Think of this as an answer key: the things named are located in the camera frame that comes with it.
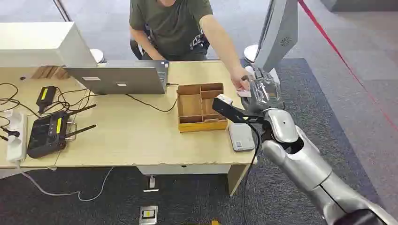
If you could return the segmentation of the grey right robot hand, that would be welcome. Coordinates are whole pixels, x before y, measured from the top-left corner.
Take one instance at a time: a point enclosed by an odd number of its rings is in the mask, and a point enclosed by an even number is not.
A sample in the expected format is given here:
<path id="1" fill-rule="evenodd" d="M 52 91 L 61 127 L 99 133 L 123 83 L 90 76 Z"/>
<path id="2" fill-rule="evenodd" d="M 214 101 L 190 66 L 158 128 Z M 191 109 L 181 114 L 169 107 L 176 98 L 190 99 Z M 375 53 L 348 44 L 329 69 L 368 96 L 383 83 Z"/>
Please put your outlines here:
<path id="1" fill-rule="evenodd" d="M 280 84 L 266 73 L 265 76 L 255 78 L 244 76 L 243 82 L 249 84 L 249 95 L 241 96 L 241 103 L 245 110 L 252 113 L 261 113 L 270 109 L 284 109 L 284 102 L 280 97 Z"/>

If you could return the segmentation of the person's left hand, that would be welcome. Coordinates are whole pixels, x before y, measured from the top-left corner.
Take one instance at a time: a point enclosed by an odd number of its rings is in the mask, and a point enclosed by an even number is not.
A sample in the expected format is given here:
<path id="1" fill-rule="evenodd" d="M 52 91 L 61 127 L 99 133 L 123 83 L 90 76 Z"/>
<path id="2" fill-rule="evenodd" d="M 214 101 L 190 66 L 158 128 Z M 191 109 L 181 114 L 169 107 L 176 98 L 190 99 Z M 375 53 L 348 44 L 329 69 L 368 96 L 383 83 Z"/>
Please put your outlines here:
<path id="1" fill-rule="evenodd" d="M 251 78 L 251 73 L 249 73 L 245 68 L 237 67 L 230 71 L 230 78 L 237 90 L 249 90 Z"/>

